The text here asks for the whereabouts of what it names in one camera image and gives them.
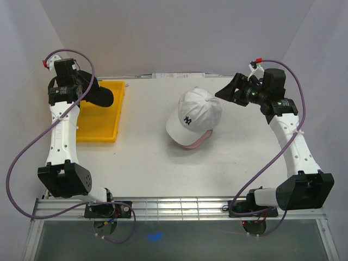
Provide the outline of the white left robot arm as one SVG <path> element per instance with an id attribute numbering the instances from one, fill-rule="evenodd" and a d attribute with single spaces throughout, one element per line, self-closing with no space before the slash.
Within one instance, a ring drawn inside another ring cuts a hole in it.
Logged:
<path id="1" fill-rule="evenodd" d="M 54 55 L 46 65 L 56 72 L 48 85 L 48 103 L 55 126 L 46 165 L 38 169 L 38 178 L 54 197 L 98 202 L 96 210 L 103 217 L 110 217 L 115 212 L 115 203 L 107 199 L 107 189 L 93 184 L 90 171 L 79 164 L 76 140 L 78 99 L 107 108 L 113 104 L 114 95 L 101 87 L 92 74 L 78 69 L 72 58 Z"/>

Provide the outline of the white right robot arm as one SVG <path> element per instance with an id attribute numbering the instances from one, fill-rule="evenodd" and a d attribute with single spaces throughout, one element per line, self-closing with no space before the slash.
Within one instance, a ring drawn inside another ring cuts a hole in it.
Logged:
<path id="1" fill-rule="evenodd" d="M 325 173 L 314 160 L 304 135 L 298 109 L 285 97 L 285 72 L 281 69 L 256 69 L 249 76 L 237 73 L 215 96 L 243 107 L 260 106 L 268 125 L 281 147 L 287 179 L 276 188 L 251 189 L 246 200 L 230 203 L 235 216 L 258 216 L 270 209 L 302 210 L 321 208 L 333 185 L 331 173 Z"/>

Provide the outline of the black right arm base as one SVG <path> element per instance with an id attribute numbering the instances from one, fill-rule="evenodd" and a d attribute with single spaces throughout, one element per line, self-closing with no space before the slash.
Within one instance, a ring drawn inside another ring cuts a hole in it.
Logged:
<path id="1" fill-rule="evenodd" d="M 267 218 L 278 217 L 278 210 L 275 207 L 253 205 L 247 200 L 236 201 L 233 204 L 231 202 L 229 200 L 226 205 L 222 206 L 222 211 L 228 212 L 230 218 L 254 218 L 253 220 L 242 220 L 242 227 L 249 235 L 263 235 L 267 228 Z"/>

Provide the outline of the pink cap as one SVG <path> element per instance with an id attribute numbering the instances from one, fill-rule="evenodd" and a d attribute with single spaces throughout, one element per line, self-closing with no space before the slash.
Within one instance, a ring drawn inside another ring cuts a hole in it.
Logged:
<path id="1" fill-rule="evenodd" d="M 206 131 L 198 140 L 196 140 L 193 144 L 188 146 L 183 146 L 186 149 L 195 149 L 198 148 L 205 140 L 209 139 L 213 133 L 213 129 Z"/>

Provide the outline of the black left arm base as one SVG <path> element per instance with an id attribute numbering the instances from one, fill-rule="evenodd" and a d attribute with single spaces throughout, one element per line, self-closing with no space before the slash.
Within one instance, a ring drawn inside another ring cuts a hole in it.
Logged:
<path id="1" fill-rule="evenodd" d="M 122 204 L 99 204 L 86 206 L 84 218 L 94 219 L 94 230 L 101 235 L 111 235 L 117 227 L 118 219 L 130 219 L 132 201 L 122 201 Z"/>

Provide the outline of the black cap white logo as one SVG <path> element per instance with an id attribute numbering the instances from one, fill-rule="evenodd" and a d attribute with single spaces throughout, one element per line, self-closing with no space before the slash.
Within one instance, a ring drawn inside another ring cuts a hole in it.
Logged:
<path id="1" fill-rule="evenodd" d="M 92 74 L 83 70 L 78 70 L 77 73 L 78 79 L 82 83 L 82 92 L 85 93 L 92 79 Z M 114 95 L 111 90 L 101 87 L 98 83 L 97 78 L 94 77 L 93 84 L 89 92 L 84 96 L 82 100 L 99 107 L 110 107 L 113 105 Z"/>

